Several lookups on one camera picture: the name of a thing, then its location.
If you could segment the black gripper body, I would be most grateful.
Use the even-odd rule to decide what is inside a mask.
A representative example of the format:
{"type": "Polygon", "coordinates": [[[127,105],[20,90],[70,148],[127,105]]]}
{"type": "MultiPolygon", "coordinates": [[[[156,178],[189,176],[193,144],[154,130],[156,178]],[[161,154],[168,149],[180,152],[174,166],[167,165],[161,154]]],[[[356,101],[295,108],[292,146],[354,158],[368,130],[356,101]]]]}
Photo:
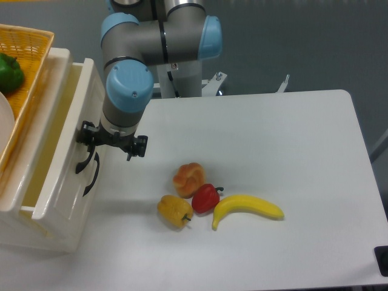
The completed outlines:
{"type": "Polygon", "coordinates": [[[122,151],[129,151],[132,146],[134,133],[122,136],[120,133],[110,133],[102,125],[99,125],[95,133],[95,146],[111,146],[120,148],[122,151]]]}

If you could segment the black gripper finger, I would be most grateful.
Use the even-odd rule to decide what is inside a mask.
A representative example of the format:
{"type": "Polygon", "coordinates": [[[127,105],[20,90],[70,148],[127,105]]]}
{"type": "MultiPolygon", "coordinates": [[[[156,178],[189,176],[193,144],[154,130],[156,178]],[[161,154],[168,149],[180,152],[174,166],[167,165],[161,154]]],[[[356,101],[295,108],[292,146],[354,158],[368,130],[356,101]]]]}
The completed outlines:
{"type": "Polygon", "coordinates": [[[87,151],[92,153],[101,141],[99,130],[100,127],[98,125],[95,126],[90,121],[83,121],[76,137],[76,142],[87,146],[87,151]]]}
{"type": "Polygon", "coordinates": [[[130,161],[133,157],[144,157],[146,153],[148,143],[148,136],[139,135],[137,137],[130,137],[125,142],[122,150],[127,154],[127,161],[130,161]]]}

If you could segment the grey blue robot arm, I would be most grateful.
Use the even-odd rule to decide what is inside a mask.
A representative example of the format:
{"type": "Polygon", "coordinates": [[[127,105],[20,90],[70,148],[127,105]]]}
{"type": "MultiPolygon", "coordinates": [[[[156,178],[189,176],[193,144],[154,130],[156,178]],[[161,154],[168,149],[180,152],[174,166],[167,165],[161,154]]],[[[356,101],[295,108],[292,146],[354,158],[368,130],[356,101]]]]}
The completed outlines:
{"type": "Polygon", "coordinates": [[[201,96],[202,62],[222,53],[222,29],[203,1],[108,1],[101,26],[105,97],[98,124],[84,121],[77,142],[90,156],[97,146],[144,156],[146,136],[135,132],[153,95],[151,66],[163,96],[201,96]]]}

